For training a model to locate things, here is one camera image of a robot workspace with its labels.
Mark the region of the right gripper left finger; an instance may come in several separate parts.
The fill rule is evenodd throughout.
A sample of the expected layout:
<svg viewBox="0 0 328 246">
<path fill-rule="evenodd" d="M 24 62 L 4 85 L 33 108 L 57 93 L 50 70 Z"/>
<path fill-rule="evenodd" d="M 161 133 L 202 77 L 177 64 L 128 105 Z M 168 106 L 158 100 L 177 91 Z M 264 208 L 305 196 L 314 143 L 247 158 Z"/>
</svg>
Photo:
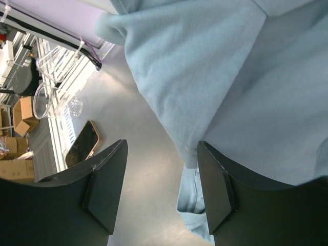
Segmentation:
<svg viewBox="0 0 328 246">
<path fill-rule="evenodd" d="M 127 157 L 120 139 L 39 182 L 1 179 L 1 245 L 107 245 Z"/>
</svg>

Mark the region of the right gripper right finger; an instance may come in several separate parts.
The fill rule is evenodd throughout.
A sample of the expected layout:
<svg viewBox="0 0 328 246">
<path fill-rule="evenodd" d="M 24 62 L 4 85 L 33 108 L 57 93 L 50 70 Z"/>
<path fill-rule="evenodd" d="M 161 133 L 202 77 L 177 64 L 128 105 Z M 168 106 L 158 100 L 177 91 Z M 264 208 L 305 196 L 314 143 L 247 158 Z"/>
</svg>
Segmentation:
<svg viewBox="0 0 328 246">
<path fill-rule="evenodd" d="M 197 147 L 216 245 L 327 245 L 327 177 L 293 186 L 260 175 L 207 142 Z"/>
</svg>

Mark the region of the blue-grey t shirt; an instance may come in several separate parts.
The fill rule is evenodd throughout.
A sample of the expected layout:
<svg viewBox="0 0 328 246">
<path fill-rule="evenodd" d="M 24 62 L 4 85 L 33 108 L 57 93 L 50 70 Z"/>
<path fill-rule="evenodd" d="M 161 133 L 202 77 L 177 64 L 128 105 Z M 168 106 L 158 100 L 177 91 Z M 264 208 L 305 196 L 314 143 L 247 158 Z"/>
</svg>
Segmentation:
<svg viewBox="0 0 328 246">
<path fill-rule="evenodd" d="M 213 243 L 199 141 L 276 181 L 327 175 L 327 1 L 112 1 L 95 26 L 184 160 L 177 210 Z"/>
</svg>

